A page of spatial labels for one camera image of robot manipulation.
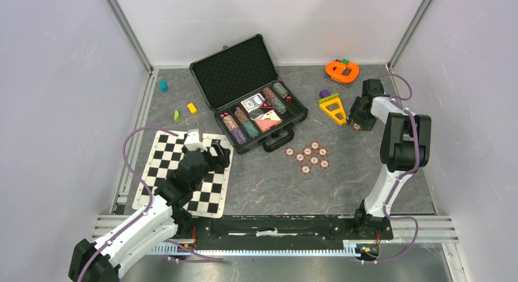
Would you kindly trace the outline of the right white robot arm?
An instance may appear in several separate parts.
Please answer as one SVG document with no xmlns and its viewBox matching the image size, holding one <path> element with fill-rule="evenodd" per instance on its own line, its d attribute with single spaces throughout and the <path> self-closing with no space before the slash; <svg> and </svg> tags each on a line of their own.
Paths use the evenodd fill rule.
<svg viewBox="0 0 518 282">
<path fill-rule="evenodd" d="M 366 79 L 362 94 L 349 112 L 355 130 L 370 131 L 377 121 L 384 124 L 379 157 L 381 172 L 373 190 L 356 209 L 354 233 L 362 239 L 390 234 L 390 212 L 405 182 L 429 161 L 431 117 L 411 112 L 402 99 L 385 93 L 381 80 Z"/>
</svg>

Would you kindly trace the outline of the black poker carrying case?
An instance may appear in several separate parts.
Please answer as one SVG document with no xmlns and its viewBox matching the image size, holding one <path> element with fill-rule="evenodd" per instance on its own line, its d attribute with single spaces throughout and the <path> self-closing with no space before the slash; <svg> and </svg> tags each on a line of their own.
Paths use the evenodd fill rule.
<svg viewBox="0 0 518 282">
<path fill-rule="evenodd" d="M 256 34 L 232 46 L 222 48 L 220 51 L 190 64 L 189 71 L 200 89 L 206 104 L 214 112 L 214 118 L 221 127 L 237 153 L 244 154 L 256 146 L 262 146 L 270 153 L 290 143 L 294 138 L 295 126 L 307 118 L 308 109 L 296 98 L 294 93 L 280 80 L 274 66 L 265 40 L 261 34 Z M 276 82 L 281 82 L 292 97 L 287 102 L 272 88 Z M 275 110 L 282 118 L 281 124 L 274 126 L 266 132 L 261 132 L 249 113 L 241 105 L 241 101 L 261 93 L 264 99 L 263 89 L 269 87 L 282 103 L 287 107 L 284 114 L 279 114 L 276 109 L 263 110 L 264 113 Z M 234 111 L 241 108 L 249 120 L 254 124 L 259 135 L 250 138 L 243 126 L 235 117 Z M 246 135 L 247 142 L 238 145 L 228 130 L 220 114 L 230 114 Z"/>
</svg>

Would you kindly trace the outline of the purple poker chip roll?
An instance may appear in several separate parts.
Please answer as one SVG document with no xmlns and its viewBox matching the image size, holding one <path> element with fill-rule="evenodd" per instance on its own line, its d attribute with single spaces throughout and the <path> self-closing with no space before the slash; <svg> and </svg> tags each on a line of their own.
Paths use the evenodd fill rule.
<svg viewBox="0 0 518 282">
<path fill-rule="evenodd" d="M 247 142 L 246 135 L 243 133 L 243 131 L 239 127 L 232 129 L 231 134 L 232 134 L 233 138 L 236 140 L 238 145 L 242 145 Z"/>
</svg>

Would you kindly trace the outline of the pink brown chip roll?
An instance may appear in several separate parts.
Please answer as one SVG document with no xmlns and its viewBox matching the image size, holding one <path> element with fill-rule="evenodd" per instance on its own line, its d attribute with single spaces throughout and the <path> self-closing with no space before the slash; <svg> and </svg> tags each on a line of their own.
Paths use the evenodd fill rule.
<svg viewBox="0 0 518 282">
<path fill-rule="evenodd" d="M 225 123 L 226 127 L 229 131 L 234 131 L 235 129 L 238 129 L 239 126 L 236 123 L 236 121 L 233 119 L 233 117 L 230 114 L 227 114 L 225 118 L 222 119 Z"/>
</svg>

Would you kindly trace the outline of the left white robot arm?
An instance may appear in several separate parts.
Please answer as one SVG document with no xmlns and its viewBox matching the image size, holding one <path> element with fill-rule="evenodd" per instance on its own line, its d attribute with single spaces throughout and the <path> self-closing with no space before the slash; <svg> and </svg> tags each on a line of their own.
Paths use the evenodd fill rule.
<svg viewBox="0 0 518 282">
<path fill-rule="evenodd" d="M 225 137 L 157 130 L 134 213 L 96 240 L 77 243 L 69 279 L 119 281 L 160 243 L 192 233 L 193 216 L 220 217 L 232 153 Z"/>
</svg>

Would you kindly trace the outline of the brown poker chip roll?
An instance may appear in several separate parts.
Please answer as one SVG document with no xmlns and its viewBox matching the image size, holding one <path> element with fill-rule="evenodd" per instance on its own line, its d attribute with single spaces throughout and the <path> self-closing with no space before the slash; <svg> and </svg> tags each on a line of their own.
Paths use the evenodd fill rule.
<svg viewBox="0 0 518 282">
<path fill-rule="evenodd" d="M 269 87 L 265 87 L 262 91 L 264 96 L 272 103 L 277 98 L 276 94 Z"/>
</svg>

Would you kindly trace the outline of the green blue chip roll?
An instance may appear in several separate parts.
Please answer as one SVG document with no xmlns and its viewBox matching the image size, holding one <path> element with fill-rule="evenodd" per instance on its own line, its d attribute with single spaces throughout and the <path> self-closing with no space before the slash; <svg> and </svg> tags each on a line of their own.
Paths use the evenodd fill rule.
<svg viewBox="0 0 518 282">
<path fill-rule="evenodd" d="M 282 103 L 282 100 L 278 97 L 273 97 L 271 100 L 275 109 L 279 112 L 279 114 L 284 114 L 287 111 L 287 107 Z"/>
</svg>

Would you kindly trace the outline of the brown 100 chip roll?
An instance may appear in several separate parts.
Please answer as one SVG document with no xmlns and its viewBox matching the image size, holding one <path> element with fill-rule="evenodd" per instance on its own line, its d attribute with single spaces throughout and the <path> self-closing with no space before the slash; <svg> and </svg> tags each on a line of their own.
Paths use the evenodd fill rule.
<svg viewBox="0 0 518 282">
<path fill-rule="evenodd" d="M 244 126 L 245 123 L 249 121 L 249 118 L 246 115 L 246 113 L 239 107 L 235 109 L 234 114 L 242 126 Z"/>
</svg>

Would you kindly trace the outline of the clear round disc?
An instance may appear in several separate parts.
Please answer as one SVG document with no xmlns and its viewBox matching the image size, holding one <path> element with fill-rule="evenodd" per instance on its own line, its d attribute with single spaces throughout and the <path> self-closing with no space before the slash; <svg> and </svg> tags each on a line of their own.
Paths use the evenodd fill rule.
<svg viewBox="0 0 518 282">
<path fill-rule="evenodd" d="M 261 109 L 254 109 L 249 111 L 249 117 L 252 120 L 259 120 L 263 116 L 264 112 Z"/>
</svg>

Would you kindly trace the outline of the grey green chip roll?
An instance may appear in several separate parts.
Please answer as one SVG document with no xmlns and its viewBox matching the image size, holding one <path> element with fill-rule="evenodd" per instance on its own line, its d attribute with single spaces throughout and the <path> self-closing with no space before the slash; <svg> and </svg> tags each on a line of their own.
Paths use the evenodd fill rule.
<svg viewBox="0 0 518 282">
<path fill-rule="evenodd" d="M 279 96 L 285 99 L 288 96 L 288 91 L 281 82 L 276 82 L 272 88 L 279 94 Z"/>
</svg>

